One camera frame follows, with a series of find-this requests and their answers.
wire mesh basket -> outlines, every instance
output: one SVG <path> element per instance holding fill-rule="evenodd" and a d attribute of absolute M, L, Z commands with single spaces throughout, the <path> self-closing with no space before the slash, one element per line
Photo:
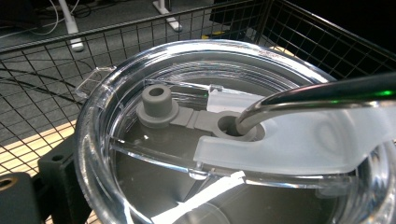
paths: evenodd
<path fill-rule="evenodd" d="M 82 52 L 72 49 L 77 37 Z M 0 175 L 38 173 L 36 161 L 73 133 L 84 103 L 75 87 L 94 68 L 202 38 L 279 49 L 338 79 L 396 70 L 395 54 L 282 0 L 225 2 L 0 49 Z"/>

white cable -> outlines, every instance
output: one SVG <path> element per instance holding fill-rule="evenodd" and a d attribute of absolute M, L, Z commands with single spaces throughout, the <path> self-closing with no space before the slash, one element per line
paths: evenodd
<path fill-rule="evenodd" d="M 73 9 L 70 11 L 70 13 L 72 13 L 72 12 L 76 9 L 78 3 L 79 3 L 79 0 L 77 0 L 76 4 L 73 6 Z M 56 16 L 57 21 L 56 21 L 56 22 L 49 23 L 49 24 L 45 24 L 45 25 L 43 25 L 42 27 L 51 26 L 51 25 L 53 25 L 53 24 L 56 24 L 56 26 L 57 26 L 59 22 L 64 21 L 64 18 L 61 19 L 61 20 L 58 20 L 58 19 L 59 19 L 59 18 L 58 18 L 58 12 L 57 12 L 56 7 L 55 7 L 55 5 L 54 5 L 53 3 L 52 3 L 52 7 L 54 8 L 55 13 L 56 13 L 56 15 L 57 15 L 57 16 Z M 2 36 L 0 36 L 0 39 L 9 37 L 9 36 L 11 36 L 11 35 L 18 35 L 18 34 L 21 34 L 21 33 L 28 32 L 28 31 L 32 32 L 33 30 L 36 30 L 36 29 L 37 29 L 37 28 L 32 28 L 32 29 L 28 29 L 28 30 L 18 31 L 18 32 L 15 32 L 15 33 L 12 33 L 12 34 L 8 34 L 8 35 L 2 35 Z"/>
<path fill-rule="evenodd" d="M 52 29 L 51 29 L 50 31 L 48 31 L 48 32 L 46 32 L 46 33 L 44 33 L 44 34 L 35 33 L 35 32 L 33 32 L 33 31 L 30 31 L 32 34 L 35 34 L 35 35 L 49 35 L 49 34 L 52 33 L 52 32 L 55 30 L 55 28 L 58 26 L 58 23 L 59 23 L 58 10 L 56 10 L 56 6 L 55 6 L 55 4 L 53 4 L 52 0 L 49 0 L 49 1 L 50 1 L 50 4 L 51 4 L 52 7 L 53 7 L 53 10 L 55 11 L 55 15 L 56 15 L 56 22 L 55 22 L 55 25 L 52 27 Z"/>

metal wire grid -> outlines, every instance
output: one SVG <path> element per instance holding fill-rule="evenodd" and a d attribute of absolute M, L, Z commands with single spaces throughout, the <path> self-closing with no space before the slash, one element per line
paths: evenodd
<path fill-rule="evenodd" d="M 336 78 L 396 70 L 394 53 L 286 1 L 271 5 L 263 33 L 265 42 L 291 51 Z"/>
<path fill-rule="evenodd" d="M 170 17 L 182 32 L 168 26 Z M 76 37 L 82 52 L 69 43 Z M 74 88 L 92 69 L 200 38 L 281 47 L 337 78 L 396 70 L 394 54 L 282 0 L 226 2 L 0 49 L 0 175 L 37 174 L 37 159 L 74 131 L 84 101 Z"/>

clear plastic container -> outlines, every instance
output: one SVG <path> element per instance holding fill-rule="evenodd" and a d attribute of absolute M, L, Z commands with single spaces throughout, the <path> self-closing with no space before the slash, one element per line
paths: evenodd
<path fill-rule="evenodd" d="M 392 223 L 392 142 L 348 174 L 273 175 L 197 163 L 207 133 L 151 129 L 135 112 L 154 83 L 168 85 L 180 106 L 206 110 L 211 88 L 267 96 L 328 80 L 308 63 L 247 43 L 197 40 L 142 52 L 97 85 L 81 110 L 79 183 L 105 223 Z"/>

